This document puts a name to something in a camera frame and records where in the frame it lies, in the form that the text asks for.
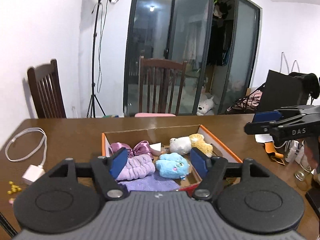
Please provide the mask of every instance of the stuffed animal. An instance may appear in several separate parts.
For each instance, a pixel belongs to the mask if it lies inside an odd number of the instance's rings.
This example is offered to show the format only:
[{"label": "stuffed animal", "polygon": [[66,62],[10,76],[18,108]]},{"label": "stuffed animal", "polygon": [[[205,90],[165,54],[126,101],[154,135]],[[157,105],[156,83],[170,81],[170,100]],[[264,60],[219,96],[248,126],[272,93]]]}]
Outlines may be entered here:
[{"label": "stuffed animal", "polygon": [[209,110],[214,107],[213,97],[199,102],[197,115],[205,115]]},{"label": "stuffed animal", "polygon": [[197,147],[208,157],[212,156],[213,147],[211,144],[204,141],[204,136],[202,134],[195,133],[186,137],[170,139],[170,152],[176,152],[180,155],[184,155],[189,153],[193,147]]},{"label": "stuffed animal", "polygon": [[170,152],[184,155],[191,150],[191,141],[189,136],[170,139]]},{"label": "stuffed animal", "polygon": [[191,147],[196,147],[202,151],[208,157],[211,157],[213,154],[213,147],[211,144],[204,141],[204,136],[200,133],[191,134],[189,136],[191,141]]},{"label": "stuffed animal", "polygon": [[189,167],[187,160],[178,153],[162,154],[156,161],[160,176],[169,179],[185,180],[185,176],[189,174]]}]

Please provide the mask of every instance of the white bottle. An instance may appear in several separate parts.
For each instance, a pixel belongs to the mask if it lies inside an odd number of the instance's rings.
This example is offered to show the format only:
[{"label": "white bottle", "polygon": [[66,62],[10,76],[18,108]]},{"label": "white bottle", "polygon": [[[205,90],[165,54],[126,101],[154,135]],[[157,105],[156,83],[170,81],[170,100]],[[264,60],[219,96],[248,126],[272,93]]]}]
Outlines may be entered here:
[{"label": "white bottle", "polygon": [[294,143],[291,146],[291,148],[287,154],[287,157],[284,159],[288,163],[293,162],[300,151],[299,142],[298,141],[293,141],[293,142]]}]

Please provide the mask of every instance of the wooden chair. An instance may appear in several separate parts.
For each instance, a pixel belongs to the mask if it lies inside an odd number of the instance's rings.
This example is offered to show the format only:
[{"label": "wooden chair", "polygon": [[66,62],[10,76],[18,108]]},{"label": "wooden chair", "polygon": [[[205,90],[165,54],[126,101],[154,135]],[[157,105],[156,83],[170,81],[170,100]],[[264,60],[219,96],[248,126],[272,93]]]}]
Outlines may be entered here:
[{"label": "wooden chair", "polygon": [[153,100],[152,100],[152,113],[156,111],[156,87],[157,80],[160,81],[159,100],[157,113],[165,113],[167,107],[167,98],[169,92],[169,82],[171,81],[171,93],[168,107],[168,113],[171,113],[172,99],[175,83],[177,81],[178,71],[181,71],[181,79],[179,86],[179,93],[177,99],[177,106],[175,115],[179,113],[182,87],[184,82],[184,75],[186,71],[187,62],[177,63],[167,59],[144,59],[140,56],[140,76],[139,76],[139,112],[142,112],[142,95],[143,84],[148,84],[147,96],[147,113],[150,112],[150,87],[153,85]]},{"label": "wooden chair", "polygon": [[57,60],[28,69],[28,81],[38,118],[66,118]]}]

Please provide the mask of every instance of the white plush toy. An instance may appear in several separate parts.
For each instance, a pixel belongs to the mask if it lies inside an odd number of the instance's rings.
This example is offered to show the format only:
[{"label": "white plush toy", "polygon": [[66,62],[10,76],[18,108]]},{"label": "white plush toy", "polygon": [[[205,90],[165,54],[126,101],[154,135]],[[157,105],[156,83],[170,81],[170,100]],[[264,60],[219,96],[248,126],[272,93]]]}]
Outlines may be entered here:
[{"label": "white plush toy", "polygon": [[184,155],[189,153],[191,150],[191,141],[189,136],[179,137],[179,138],[171,138],[170,139],[170,152],[179,153],[180,155]]},{"label": "white plush toy", "polygon": [[209,110],[214,107],[213,97],[199,102],[197,115],[205,115]]}]

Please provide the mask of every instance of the white cable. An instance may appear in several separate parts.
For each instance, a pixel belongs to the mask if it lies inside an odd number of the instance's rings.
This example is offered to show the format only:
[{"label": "white cable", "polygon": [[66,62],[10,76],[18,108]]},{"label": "white cable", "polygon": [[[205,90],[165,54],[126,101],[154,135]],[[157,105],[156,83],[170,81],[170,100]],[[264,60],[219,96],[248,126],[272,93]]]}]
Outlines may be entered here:
[{"label": "white cable", "polygon": [[[27,156],[23,157],[23,158],[20,158],[20,159],[16,159],[16,160],[12,160],[9,158],[8,156],[8,149],[10,147],[10,145],[12,143],[15,142],[15,140],[17,138],[19,138],[20,136],[24,135],[24,134],[27,134],[27,133],[30,133],[30,132],[40,132],[43,134],[43,137],[39,143],[39,145],[36,147],[36,149],[34,149],[31,153],[29,153]],[[7,157],[7,159],[11,162],[20,162],[20,161],[24,161],[26,159],[28,159],[29,157],[31,157],[34,153],[36,153],[40,147],[42,146],[44,142],[44,150],[43,150],[43,158],[42,158],[42,162],[40,163],[40,165],[38,165],[38,167],[40,168],[43,168],[43,165],[44,165],[44,162],[45,162],[45,159],[47,157],[47,135],[45,134],[44,130],[42,130],[41,128],[39,127],[31,127],[31,128],[27,128],[25,130],[23,130],[22,132],[16,134],[10,141],[9,143],[7,144],[7,146],[5,147],[5,150],[4,150],[4,153],[5,153],[5,156]]]},{"label": "white cable", "polygon": [[286,143],[287,143],[287,141],[285,141],[285,142],[283,143],[283,145],[281,145],[281,146],[279,146],[279,147],[276,147],[276,146],[275,146],[275,148],[276,148],[276,149],[279,149],[279,148],[283,147]]},{"label": "white cable", "polygon": [[294,64],[295,64],[295,63],[297,63],[297,68],[298,68],[298,71],[299,71],[299,73],[300,73],[300,67],[299,67],[299,64],[298,64],[298,61],[297,61],[297,60],[295,60],[295,61],[293,62],[291,72],[293,71],[293,68],[294,68]]},{"label": "white cable", "polygon": [[78,118],[77,109],[76,109],[74,106],[72,106],[72,107],[71,107],[71,110],[72,110],[72,113],[73,113],[73,118],[75,117],[75,111],[76,111],[76,117]]},{"label": "white cable", "polygon": [[288,74],[289,74],[289,65],[288,65],[287,57],[285,56],[284,52],[281,52],[280,71],[279,72],[281,73],[281,70],[282,70],[282,58],[284,58],[285,65],[287,67]]}]

